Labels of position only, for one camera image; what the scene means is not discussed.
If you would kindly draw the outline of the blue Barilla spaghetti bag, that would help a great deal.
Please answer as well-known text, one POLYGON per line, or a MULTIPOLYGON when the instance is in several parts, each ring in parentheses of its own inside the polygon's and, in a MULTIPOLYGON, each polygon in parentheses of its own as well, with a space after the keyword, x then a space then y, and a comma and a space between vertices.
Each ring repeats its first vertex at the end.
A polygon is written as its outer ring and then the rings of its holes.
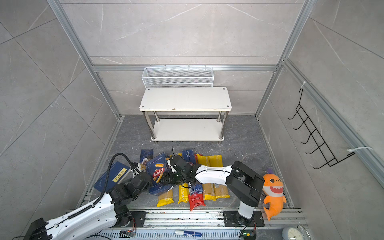
POLYGON ((183 150, 182 151, 182 158, 190 164, 195 165, 197 163, 195 154, 193 150, 183 150))

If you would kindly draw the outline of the blue Barilla pasta box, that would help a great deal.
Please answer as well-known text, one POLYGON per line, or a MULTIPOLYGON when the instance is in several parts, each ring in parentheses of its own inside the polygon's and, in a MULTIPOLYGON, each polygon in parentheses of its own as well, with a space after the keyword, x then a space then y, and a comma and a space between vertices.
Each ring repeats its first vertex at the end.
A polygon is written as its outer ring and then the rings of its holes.
POLYGON ((168 172, 166 155, 162 153, 148 161, 146 163, 146 171, 151 176, 152 185, 159 184, 164 174, 168 172))

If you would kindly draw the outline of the red spaghetti bag with window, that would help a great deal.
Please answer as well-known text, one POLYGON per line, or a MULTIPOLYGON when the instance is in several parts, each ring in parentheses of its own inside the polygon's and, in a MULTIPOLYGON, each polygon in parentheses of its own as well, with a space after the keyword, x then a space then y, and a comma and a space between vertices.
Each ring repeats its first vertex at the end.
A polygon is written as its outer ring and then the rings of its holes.
POLYGON ((189 187, 189 203, 190 211, 200 206, 205 206, 204 203, 204 189, 202 184, 194 184, 189 187))

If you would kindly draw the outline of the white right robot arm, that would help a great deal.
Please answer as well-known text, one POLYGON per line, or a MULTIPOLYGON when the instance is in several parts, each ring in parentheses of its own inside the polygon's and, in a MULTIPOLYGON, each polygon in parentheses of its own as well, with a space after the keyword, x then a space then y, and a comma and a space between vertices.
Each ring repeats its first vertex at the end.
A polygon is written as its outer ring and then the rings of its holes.
POLYGON ((170 184, 189 185, 218 184, 225 185, 240 200, 238 212, 233 220, 238 225, 251 223, 254 211, 258 207, 264 179, 244 163, 236 161, 231 166, 208 167, 201 164, 190 164, 180 156, 168 160, 171 167, 170 184))

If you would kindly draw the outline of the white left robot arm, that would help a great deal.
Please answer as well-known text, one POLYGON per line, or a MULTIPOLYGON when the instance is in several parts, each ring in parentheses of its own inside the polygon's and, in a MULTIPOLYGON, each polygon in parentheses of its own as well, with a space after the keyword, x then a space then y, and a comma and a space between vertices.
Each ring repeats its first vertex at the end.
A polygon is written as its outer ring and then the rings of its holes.
POLYGON ((138 163, 132 163, 123 153, 113 155, 106 171, 106 182, 100 196, 61 217, 48 221, 43 218, 32 222, 23 240, 82 240, 110 227, 124 227, 133 221, 127 205, 151 185, 152 177, 140 170, 138 163), (122 156, 136 175, 126 183, 107 189, 111 168, 116 157, 122 156))

